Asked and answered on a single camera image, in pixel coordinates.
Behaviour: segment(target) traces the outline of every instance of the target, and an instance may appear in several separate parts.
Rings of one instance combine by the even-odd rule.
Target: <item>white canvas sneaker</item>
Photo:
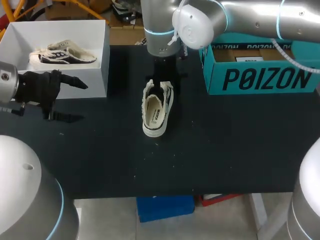
[[[70,40],[50,44],[46,49],[29,54],[29,62],[36,70],[97,68],[97,58]]]
[[[143,90],[142,129],[151,138],[163,135],[167,128],[169,113],[174,102],[174,88],[169,81],[155,87],[151,79]]]

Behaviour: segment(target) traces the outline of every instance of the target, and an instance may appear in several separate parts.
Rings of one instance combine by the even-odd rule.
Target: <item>shoe sole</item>
[[[173,88],[171,88],[170,91],[171,91],[171,97],[170,97],[170,102],[169,102],[169,105],[168,105],[168,113],[165,115],[162,127],[160,127],[157,130],[150,130],[150,129],[146,128],[144,123],[142,123],[142,129],[143,129],[144,134],[147,135],[150,138],[158,138],[158,137],[162,136],[166,132],[167,123],[168,123],[168,117],[169,117],[169,114],[170,114],[171,107],[172,107],[172,105],[174,103],[174,90],[173,90]]]
[[[49,64],[42,63],[39,61],[38,55],[32,55],[29,58],[29,63],[33,66],[35,70],[73,70],[73,69],[92,69],[99,68],[97,61],[92,63],[82,63],[82,64]]]

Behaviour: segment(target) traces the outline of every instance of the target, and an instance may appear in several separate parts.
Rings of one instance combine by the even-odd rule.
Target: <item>white table leg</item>
[[[291,198],[281,201],[268,218],[261,194],[254,193],[250,195],[258,240],[272,240],[287,221],[290,202]]]

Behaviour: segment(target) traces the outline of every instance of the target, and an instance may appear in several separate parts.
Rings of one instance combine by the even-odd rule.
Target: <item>teal shoe box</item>
[[[280,41],[281,47],[291,51],[295,60],[307,67],[320,69],[320,44],[300,41]],[[232,46],[215,48],[220,44]],[[240,51],[238,46],[254,46],[253,51],[277,53],[270,49],[268,38],[254,37],[238,33],[221,35],[212,46],[199,50],[203,75],[207,92],[210,95],[239,95],[239,94],[279,94],[279,93],[311,93],[320,82],[320,75],[301,70],[281,57],[277,60],[241,61],[236,58],[220,61],[221,56],[214,56],[214,52],[227,55],[230,51]]]

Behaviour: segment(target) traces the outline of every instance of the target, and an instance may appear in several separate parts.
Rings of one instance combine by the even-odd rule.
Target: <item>yellow pipe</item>
[[[15,20],[14,14],[12,13],[12,9],[11,9],[11,6],[10,6],[8,0],[1,0],[1,3],[2,3],[3,9],[5,11],[5,14],[9,19],[9,22],[10,23],[15,22],[16,20]]]
[[[5,35],[5,32],[6,32],[5,29],[3,29],[2,31],[0,31],[0,42],[1,42],[1,39],[3,38],[3,36]]]
[[[14,13],[13,13],[14,18],[18,17],[18,15],[24,5],[25,5],[25,0],[20,0],[18,3],[18,6],[16,6]]]
[[[29,12],[31,12],[33,9],[35,9],[36,7],[40,6],[41,4],[44,3],[44,0],[39,0],[39,2],[34,5],[33,7],[30,7],[27,11],[25,11],[24,13],[20,14],[16,20],[18,20],[19,18],[23,17],[24,15],[28,14]]]
[[[95,11],[93,11],[92,9],[88,8],[86,5],[82,4],[81,2],[78,2],[77,0],[70,0],[72,3],[78,5],[80,8],[82,8],[83,10],[87,11],[88,13],[90,13],[91,15],[95,16],[97,19],[100,20],[105,20],[106,24],[109,24],[110,22],[105,19],[104,17],[102,17],[101,15],[99,15],[98,13],[96,13]]]

